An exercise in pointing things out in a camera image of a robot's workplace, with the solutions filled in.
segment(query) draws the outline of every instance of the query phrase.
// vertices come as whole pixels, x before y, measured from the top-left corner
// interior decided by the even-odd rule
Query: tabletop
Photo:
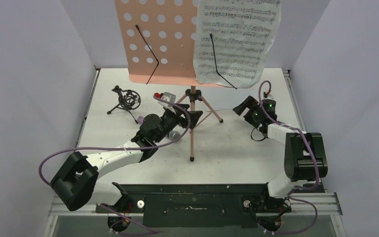
[[[117,147],[136,135],[140,125],[134,122],[128,112],[117,109],[107,115],[107,111],[118,103],[117,94],[111,91],[116,85],[140,94],[142,103],[132,111],[136,118],[163,114],[162,106],[152,98],[155,92],[167,91],[179,99],[189,88],[133,83],[128,76],[127,69],[101,69],[78,146]],[[299,122],[282,70],[264,69],[261,81],[265,79],[272,83],[271,94],[277,102],[278,120],[298,127]],[[251,89],[232,91],[231,96],[226,93],[234,89],[200,89],[213,107],[223,109],[240,104],[243,99],[238,100],[248,95],[258,98],[258,87],[259,83]],[[196,103],[196,110],[204,111],[201,119],[208,114],[202,103]],[[284,171],[284,147],[281,144],[270,139],[262,142],[251,140],[253,127],[232,110],[219,110],[218,114],[224,123],[210,116],[195,130],[194,162],[190,162],[190,136],[187,133],[178,143],[160,148],[150,159],[117,169],[100,181],[120,184],[260,184],[271,181]],[[254,131],[254,136],[262,138],[258,131]]]

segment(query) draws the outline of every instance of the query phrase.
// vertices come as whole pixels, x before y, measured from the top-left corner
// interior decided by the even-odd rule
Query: sheet music
[[[261,79],[281,20],[280,0],[200,0],[193,65],[199,83],[250,88]]]

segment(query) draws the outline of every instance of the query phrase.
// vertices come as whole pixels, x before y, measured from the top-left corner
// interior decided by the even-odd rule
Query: white wall
[[[348,236],[379,236],[379,1],[332,0],[291,76]]]
[[[0,237],[42,235],[54,192],[38,164],[75,145],[94,77],[59,0],[0,0]]]
[[[97,68],[127,66],[114,0],[60,1]],[[268,54],[267,67],[292,68],[329,1],[282,1],[281,23]]]

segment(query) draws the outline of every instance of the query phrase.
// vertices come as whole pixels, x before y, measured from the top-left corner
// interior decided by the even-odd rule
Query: orange music stand
[[[196,94],[196,86],[222,87],[217,84],[199,84],[193,67],[194,39],[197,6],[190,0],[114,0],[122,39],[128,62],[129,78],[135,83],[188,85],[190,94]],[[136,28],[147,41],[146,45]],[[155,72],[156,60],[159,65]],[[186,93],[176,103],[181,103]],[[197,124],[199,126],[212,113],[219,122],[223,119],[200,94],[210,113]],[[190,110],[195,110],[195,100],[190,96]],[[190,131],[190,161],[194,161],[194,129]]]

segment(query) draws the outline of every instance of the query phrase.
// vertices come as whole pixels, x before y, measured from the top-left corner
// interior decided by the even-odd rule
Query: small black tripod
[[[107,115],[111,114],[115,109],[121,109],[127,111],[133,117],[134,121],[139,123],[130,111],[135,110],[140,106],[142,101],[140,95],[134,90],[122,90],[118,85],[116,85],[112,91],[118,94],[118,105],[108,111]]]

